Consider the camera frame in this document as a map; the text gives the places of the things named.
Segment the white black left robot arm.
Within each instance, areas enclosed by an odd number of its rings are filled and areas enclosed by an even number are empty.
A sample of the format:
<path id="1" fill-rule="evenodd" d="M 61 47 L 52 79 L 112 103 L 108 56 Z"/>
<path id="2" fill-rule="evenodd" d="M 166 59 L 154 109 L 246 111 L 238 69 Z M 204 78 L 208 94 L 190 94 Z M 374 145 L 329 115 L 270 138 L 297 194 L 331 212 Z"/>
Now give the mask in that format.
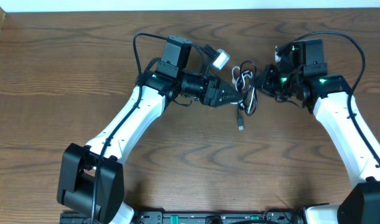
<path id="1" fill-rule="evenodd" d="M 57 202 L 79 213 L 70 223 L 131 222 L 134 210 L 124 203 L 123 169 L 134 146 L 178 96 L 211 107 L 240 101 L 238 91 L 211 73 L 228 61 L 224 50 L 177 35 L 165 38 L 162 56 L 139 67 L 132 95 L 107 127 L 64 151 Z"/>

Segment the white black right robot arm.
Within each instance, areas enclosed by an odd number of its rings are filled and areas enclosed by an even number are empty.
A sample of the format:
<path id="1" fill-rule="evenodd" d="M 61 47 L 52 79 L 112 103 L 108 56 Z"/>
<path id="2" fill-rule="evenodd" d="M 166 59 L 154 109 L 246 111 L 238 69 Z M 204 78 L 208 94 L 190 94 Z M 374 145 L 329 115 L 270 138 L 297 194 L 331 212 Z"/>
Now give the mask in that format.
<path id="1" fill-rule="evenodd" d="M 303 222 L 380 223 L 380 143 L 345 78 L 328 74 L 322 40 L 295 40 L 276 47 L 275 60 L 256 78 L 256 88 L 278 101 L 292 96 L 301 101 L 329 134 L 352 187 L 340 205 L 303 208 Z"/>

